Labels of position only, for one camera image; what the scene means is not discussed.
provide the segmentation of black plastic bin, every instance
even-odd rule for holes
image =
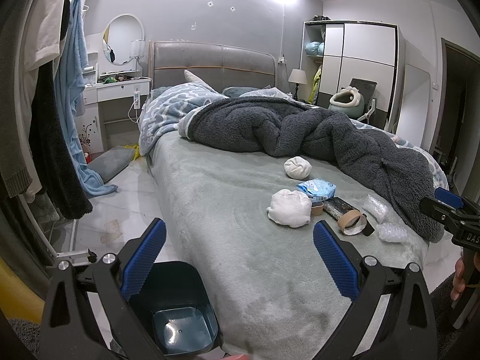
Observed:
[[[202,279],[186,262],[154,264],[129,304],[165,356],[193,357],[218,346],[218,323]]]

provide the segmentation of metal screw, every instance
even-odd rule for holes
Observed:
[[[409,264],[409,268],[412,272],[418,272],[420,270],[420,267],[418,264],[414,263],[414,262],[411,262]]]
[[[368,266],[376,266],[377,265],[377,259],[373,256],[367,256],[363,259],[363,261],[365,262],[365,264],[367,264]]]
[[[58,269],[60,269],[61,271],[64,271],[65,269],[68,268],[69,265],[70,265],[70,263],[68,261],[65,261],[65,260],[60,261],[58,263]]]
[[[114,262],[116,259],[117,259],[117,257],[115,257],[114,254],[108,253],[105,256],[103,256],[102,261],[105,264],[112,264],[112,262]]]

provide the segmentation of hand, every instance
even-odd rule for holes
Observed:
[[[475,253],[475,257],[473,259],[473,263],[475,268],[480,271],[480,254]],[[465,279],[463,275],[465,273],[465,264],[463,262],[463,256],[459,258],[457,263],[455,264],[455,277],[453,278],[453,290],[450,294],[452,300],[457,300],[460,294],[465,291]]]

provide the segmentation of gray upholstered headboard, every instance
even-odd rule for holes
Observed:
[[[191,42],[149,44],[148,73],[153,88],[185,82],[184,70],[217,92],[229,86],[275,86],[277,62],[270,54],[238,47]]]

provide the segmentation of wet wipes package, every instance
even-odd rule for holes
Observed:
[[[323,200],[333,198],[337,189],[334,184],[321,178],[314,178],[313,180],[300,183],[297,185],[297,188],[304,192],[312,203],[323,202]]]

